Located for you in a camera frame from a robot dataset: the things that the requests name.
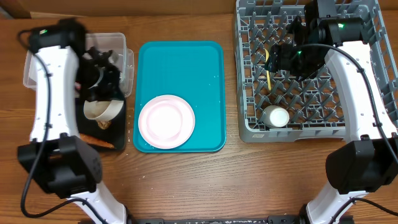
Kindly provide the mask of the white bowl with crumbs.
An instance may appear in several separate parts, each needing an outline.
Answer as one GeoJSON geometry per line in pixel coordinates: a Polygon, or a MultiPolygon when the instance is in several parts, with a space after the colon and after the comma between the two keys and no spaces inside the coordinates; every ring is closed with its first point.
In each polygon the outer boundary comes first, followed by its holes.
{"type": "Polygon", "coordinates": [[[87,119],[95,121],[111,121],[121,112],[124,102],[111,101],[85,101],[83,113],[87,119]]]}

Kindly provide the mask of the yellow plastic spoon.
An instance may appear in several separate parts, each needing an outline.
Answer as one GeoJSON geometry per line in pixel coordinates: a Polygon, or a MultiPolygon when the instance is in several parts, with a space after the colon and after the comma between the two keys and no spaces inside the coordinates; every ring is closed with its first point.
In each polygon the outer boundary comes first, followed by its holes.
{"type": "Polygon", "coordinates": [[[268,52],[268,50],[267,49],[264,49],[264,51],[265,51],[265,66],[266,66],[266,78],[267,78],[267,88],[268,88],[268,90],[269,91],[271,91],[272,90],[272,84],[271,84],[271,76],[270,76],[270,71],[268,71],[268,68],[267,68],[267,62],[268,62],[268,59],[269,59],[269,52],[268,52]]]}

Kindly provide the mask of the orange carrot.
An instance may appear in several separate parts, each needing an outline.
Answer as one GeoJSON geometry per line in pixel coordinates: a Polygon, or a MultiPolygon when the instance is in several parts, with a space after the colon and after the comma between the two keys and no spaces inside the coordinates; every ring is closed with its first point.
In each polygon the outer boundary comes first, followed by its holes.
{"type": "Polygon", "coordinates": [[[85,135],[85,134],[80,134],[80,139],[86,142],[87,144],[92,144],[95,146],[101,146],[101,147],[106,147],[109,149],[114,149],[114,146],[111,143],[108,143],[106,141],[94,138],[93,136],[85,135]]]}

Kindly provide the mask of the white paper cup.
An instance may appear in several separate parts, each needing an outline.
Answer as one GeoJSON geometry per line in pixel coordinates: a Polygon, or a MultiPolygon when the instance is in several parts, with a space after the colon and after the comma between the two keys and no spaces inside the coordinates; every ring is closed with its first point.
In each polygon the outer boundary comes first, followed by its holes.
{"type": "Polygon", "coordinates": [[[290,120],[289,112],[280,106],[270,105],[264,109],[266,117],[263,123],[270,128],[282,128],[290,120]]]}

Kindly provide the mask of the pink bowl with nuts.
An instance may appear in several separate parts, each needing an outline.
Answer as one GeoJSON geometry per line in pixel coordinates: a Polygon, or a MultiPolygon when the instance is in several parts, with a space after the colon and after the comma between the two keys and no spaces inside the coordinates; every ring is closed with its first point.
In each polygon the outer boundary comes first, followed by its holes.
{"type": "Polygon", "coordinates": [[[182,114],[169,101],[152,102],[147,109],[146,125],[151,138],[172,139],[182,128],[182,114]]]}

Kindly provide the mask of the white round plate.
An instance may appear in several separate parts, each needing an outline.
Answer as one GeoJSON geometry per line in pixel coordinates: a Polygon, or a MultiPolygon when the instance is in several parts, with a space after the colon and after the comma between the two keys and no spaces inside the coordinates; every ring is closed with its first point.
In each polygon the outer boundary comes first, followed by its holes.
{"type": "Polygon", "coordinates": [[[151,99],[145,104],[143,109],[141,109],[138,119],[138,128],[142,138],[151,146],[159,149],[173,149],[184,144],[192,135],[193,130],[195,129],[195,114],[192,107],[183,98],[175,95],[161,95],[151,99]],[[158,101],[171,102],[178,107],[182,114],[182,128],[180,132],[172,139],[153,139],[148,133],[146,125],[147,109],[149,104],[158,101]]]}

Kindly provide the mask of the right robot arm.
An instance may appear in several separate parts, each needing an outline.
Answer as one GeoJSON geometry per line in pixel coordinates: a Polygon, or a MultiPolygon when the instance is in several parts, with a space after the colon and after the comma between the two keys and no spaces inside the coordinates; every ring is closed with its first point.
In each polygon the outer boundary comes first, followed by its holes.
{"type": "Polygon", "coordinates": [[[334,79],[346,144],[327,157],[327,183],[300,222],[338,223],[350,206],[396,177],[397,128],[377,87],[364,21],[339,17],[333,1],[311,1],[304,11],[288,26],[294,42],[273,45],[265,68],[306,79],[326,67],[334,79]]]}

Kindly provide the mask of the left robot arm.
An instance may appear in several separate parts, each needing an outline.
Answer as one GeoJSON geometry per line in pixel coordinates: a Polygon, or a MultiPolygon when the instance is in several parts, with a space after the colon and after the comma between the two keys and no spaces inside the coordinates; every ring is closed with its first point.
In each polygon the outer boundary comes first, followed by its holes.
{"type": "Polygon", "coordinates": [[[98,149],[120,150],[126,140],[126,99],[113,51],[87,47],[73,18],[35,27],[22,42],[35,65],[35,120],[29,143],[17,148],[35,182],[62,205],[78,205],[94,223],[132,223],[128,208],[103,182],[98,149]]]}

